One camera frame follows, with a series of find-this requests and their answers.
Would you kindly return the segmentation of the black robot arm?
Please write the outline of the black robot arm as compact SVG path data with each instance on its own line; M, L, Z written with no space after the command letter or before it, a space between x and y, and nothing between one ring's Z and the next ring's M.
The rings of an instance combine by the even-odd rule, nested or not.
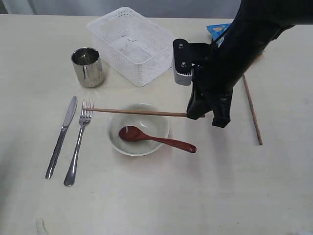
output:
M282 32L313 23L311 0L243 0L220 46L192 43L194 66L187 116L197 120L212 111L212 124L230 122L233 88L255 59Z

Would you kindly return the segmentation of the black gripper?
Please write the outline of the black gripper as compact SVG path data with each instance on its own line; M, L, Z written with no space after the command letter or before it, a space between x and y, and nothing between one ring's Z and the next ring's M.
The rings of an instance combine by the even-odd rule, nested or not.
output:
M277 24L231 24L220 46L193 43L195 68L187 118L204 118L210 112L204 96L213 96L212 125L225 128L231 121L233 87L278 31Z

